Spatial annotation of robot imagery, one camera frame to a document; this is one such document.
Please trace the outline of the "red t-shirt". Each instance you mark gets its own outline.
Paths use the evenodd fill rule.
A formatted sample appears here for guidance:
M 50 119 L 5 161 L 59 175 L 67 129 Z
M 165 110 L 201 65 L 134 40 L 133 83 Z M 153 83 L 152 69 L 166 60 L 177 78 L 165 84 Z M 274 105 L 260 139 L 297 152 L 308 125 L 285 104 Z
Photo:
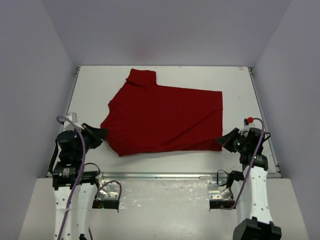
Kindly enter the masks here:
M 120 157 L 222 150 L 217 143 L 223 134 L 220 91 L 162 86 L 155 71 L 131 69 L 108 108 L 100 126 Z

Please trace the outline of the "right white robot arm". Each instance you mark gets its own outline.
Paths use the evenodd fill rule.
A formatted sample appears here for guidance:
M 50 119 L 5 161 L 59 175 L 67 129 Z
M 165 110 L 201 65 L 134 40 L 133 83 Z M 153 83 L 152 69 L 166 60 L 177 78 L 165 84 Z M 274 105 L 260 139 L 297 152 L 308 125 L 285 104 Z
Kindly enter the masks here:
M 236 194 L 233 208 L 238 223 L 234 240 L 279 240 L 282 229 L 272 219 L 267 191 L 268 159 L 262 154 L 269 133 L 256 127 L 234 128 L 216 142 L 231 153 L 239 153 L 242 171 L 227 175 L 226 188 Z

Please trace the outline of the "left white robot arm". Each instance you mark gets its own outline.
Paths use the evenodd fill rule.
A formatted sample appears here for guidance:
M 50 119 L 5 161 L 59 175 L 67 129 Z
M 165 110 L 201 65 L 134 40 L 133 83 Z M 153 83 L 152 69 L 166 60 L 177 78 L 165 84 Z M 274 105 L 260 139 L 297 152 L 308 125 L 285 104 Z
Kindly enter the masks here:
M 99 147 L 107 130 L 76 124 L 55 139 L 49 163 L 55 197 L 55 240 L 87 240 L 89 216 L 98 190 L 99 170 L 85 171 L 89 150 Z

